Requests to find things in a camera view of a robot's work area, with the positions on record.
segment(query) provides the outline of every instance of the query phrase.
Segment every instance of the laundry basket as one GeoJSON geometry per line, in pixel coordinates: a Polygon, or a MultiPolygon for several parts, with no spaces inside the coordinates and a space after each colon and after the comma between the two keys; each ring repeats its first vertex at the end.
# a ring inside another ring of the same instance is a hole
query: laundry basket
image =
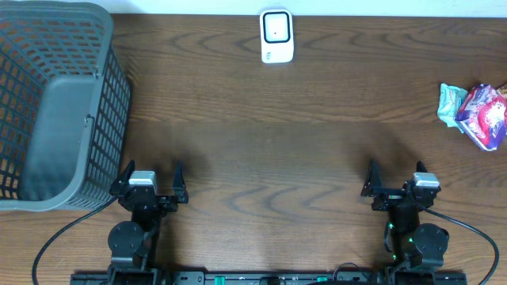
{"type": "Polygon", "coordinates": [[[130,90],[100,6],[0,2],[0,210],[92,210],[118,174],[130,90]]]}

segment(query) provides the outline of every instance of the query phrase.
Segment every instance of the crumpled wrapper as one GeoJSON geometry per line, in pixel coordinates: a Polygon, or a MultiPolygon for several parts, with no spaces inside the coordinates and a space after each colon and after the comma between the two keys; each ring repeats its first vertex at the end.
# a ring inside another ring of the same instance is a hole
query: crumpled wrapper
{"type": "Polygon", "coordinates": [[[500,92],[481,84],[468,93],[456,122],[481,150],[496,150],[507,130],[506,106],[500,92]]]}
{"type": "Polygon", "coordinates": [[[455,86],[449,86],[445,83],[440,85],[440,103],[436,114],[440,120],[447,124],[447,127],[457,127],[463,133],[455,120],[458,109],[465,100],[468,92],[455,86]]]}

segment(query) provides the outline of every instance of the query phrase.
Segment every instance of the wood grain surface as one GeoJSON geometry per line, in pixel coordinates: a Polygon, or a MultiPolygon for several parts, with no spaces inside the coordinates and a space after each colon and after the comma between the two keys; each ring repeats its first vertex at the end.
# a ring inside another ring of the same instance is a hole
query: wood grain surface
{"type": "MultiPolygon", "coordinates": [[[[368,160],[391,186],[417,160],[442,183],[434,210],[507,250],[507,147],[481,152],[436,110],[440,83],[507,81],[507,21],[295,17],[295,57],[265,65],[257,17],[116,15],[114,45],[134,85],[124,162],[170,190],[185,163],[190,203],[164,220],[157,259],[169,268],[333,270],[387,263],[387,214],[360,197],[368,160]]],[[[0,212],[0,284],[30,283],[40,247],[83,212],[0,212]]],[[[62,235],[41,284],[104,271],[119,205],[62,235]]],[[[451,235],[444,269],[469,284],[493,261],[472,232],[421,214],[451,235]]],[[[507,283],[507,263],[489,284],[507,283]]]]}

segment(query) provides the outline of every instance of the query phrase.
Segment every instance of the white device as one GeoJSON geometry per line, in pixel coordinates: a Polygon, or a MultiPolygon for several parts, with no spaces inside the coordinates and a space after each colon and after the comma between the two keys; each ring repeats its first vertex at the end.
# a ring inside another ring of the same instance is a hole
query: white device
{"type": "Polygon", "coordinates": [[[264,63],[287,63],[294,57],[292,14],[285,9],[261,13],[261,58],[264,63]]]}

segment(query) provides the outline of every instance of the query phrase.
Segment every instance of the black cable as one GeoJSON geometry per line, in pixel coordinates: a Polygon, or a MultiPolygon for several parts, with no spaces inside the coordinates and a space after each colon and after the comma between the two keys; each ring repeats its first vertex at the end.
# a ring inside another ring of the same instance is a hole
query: black cable
{"type": "Polygon", "coordinates": [[[353,266],[355,266],[355,267],[359,270],[359,272],[360,272],[360,273],[364,276],[364,278],[366,278],[366,280],[367,280],[367,281],[369,281],[369,280],[370,280],[370,278],[369,278],[368,276],[366,276],[366,275],[364,274],[364,272],[362,272],[362,271],[361,271],[361,268],[360,268],[359,266],[357,266],[357,264],[355,264],[355,263],[353,263],[353,262],[345,262],[344,264],[341,264],[340,266],[338,266],[338,267],[334,270],[334,272],[333,272],[333,281],[336,281],[336,279],[337,279],[337,277],[338,277],[338,276],[337,276],[337,274],[339,273],[340,269],[341,269],[342,267],[346,266],[346,265],[353,265],[353,266]]]}
{"type": "Polygon", "coordinates": [[[71,222],[70,224],[64,226],[61,230],[58,231],[58,233],[56,233],[55,235],[53,235],[48,240],[48,242],[46,242],[46,244],[42,247],[42,249],[40,249],[39,254],[37,254],[37,257],[33,261],[33,266],[32,266],[32,281],[33,281],[33,285],[39,285],[39,282],[37,281],[37,265],[39,265],[40,258],[42,257],[42,255],[44,254],[44,252],[46,251],[46,249],[48,249],[49,245],[53,241],[55,241],[55,239],[58,238],[60,236],[60,234],[63,234],[63,232],[65,232],[66,230],[69,230],[72,226],[76,225],[77,223],[80,223],[80,222],[86,220],[87,218],[95,215],[96,213],[104,210],[107,206],[111,205],[116,200],[118,200],[118,197],[113,197],[107,203],[105,203],[104,205],[98,207],[94,211],[91,211],[90,213],[88,213],[88,214],[82,216],[81,218],[78,218],[77,220],[71,222]]]}
{"type": "Polygon", "coordinates": [[[458,221],[457,219],[451,218],[451,217],[449,217],[447,215],[443,215],[441,213],[429,210],[427,207],[424,207],[421,203],[419,203],[418,201],[416,201],[416,199],[414,198],[414,195],[412,194],[411,191],[408,191],[407,194],[410,197],[410,199],[412,200],[412,202],[414,204],[416,204],[419,209],[421,209],[421,210],[423,210],[423,211],[425,211],[427,213],[430,213],[431,215],[435,215],[435,216],[437,216],[437,217],[439,217],[441,219],[444,219],[446,221],[454,222],[456,225],[460,225],[460,226],[464,227],[465,229],[469,229],[469,230],[473,231],[474,233],[480,235],[481,237],[485,238],[491,244],[491,246],[493,246],[493,250],[494,250],[493,265],[491,265],[491,268],[488,271],[488,274],[486,274],[486,276],[484,277],[484,279],[479,283],[479,285],[486,284],[486,282],[494,274],[494,271],[497,269],[498,261],[500,260],[500,251],[498,250],[497,244],[494,242],[494,240],[490,236],[488,236],[487,234],[484,234],[482,231],[474,228],[473,226],[470,226],[470,225],[468,225],[468,224],[466,224],[464,222],[458,221]]]}

